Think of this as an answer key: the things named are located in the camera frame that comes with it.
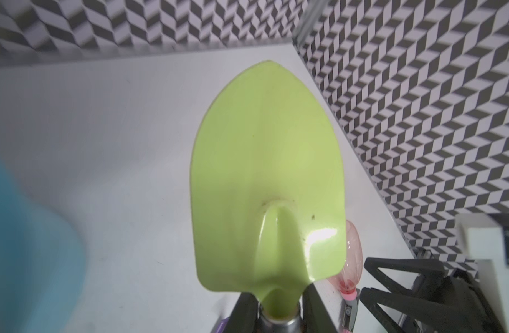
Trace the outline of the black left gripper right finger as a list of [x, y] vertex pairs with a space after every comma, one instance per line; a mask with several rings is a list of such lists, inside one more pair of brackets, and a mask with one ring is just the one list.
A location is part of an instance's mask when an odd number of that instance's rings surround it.
[[305, 333], [338, 333], [314, 284], [303, 292], [302, 307]]

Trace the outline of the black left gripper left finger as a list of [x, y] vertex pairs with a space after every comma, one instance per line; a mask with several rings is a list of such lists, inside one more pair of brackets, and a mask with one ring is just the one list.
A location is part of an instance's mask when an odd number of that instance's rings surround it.
[[255, 333], [259, 316], [259, 302], [249, 293], [242, 293], [225, 326], [225, 333]]

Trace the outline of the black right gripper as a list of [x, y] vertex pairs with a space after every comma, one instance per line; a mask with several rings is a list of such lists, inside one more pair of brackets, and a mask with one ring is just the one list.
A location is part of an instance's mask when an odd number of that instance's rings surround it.
[[466, 271], [447, 276], [438, 259], [367, 258], [364, 269], [384, 287], [401, 287], [381, 269], [421, 274], [414, 295], [364, 288], [360, 301], [386, 332], [404, 329], [383, 308], [406, 315], [422, 332], [504, 332], [503, 325], [483, 296], [479, 284]]

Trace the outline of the purple fork pink handle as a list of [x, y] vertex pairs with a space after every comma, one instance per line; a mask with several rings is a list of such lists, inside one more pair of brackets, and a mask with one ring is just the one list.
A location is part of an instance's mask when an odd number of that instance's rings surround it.
[[218, 318], [214, 327], [212, 328], [211, 333], [223, 333], [227, 324], [229, 322], [229, 317], [227, 318]]

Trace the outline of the green trowel wooden handle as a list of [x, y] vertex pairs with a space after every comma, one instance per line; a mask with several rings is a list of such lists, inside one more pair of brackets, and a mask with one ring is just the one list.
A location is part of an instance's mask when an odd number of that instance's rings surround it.
[[347, 257], [345, 177], [323, 107], [273, 61], [236, 76], [197, 131], [190, 200], [197, 278], [259, 302], [257, 331], [303, 317], [310, 284]]

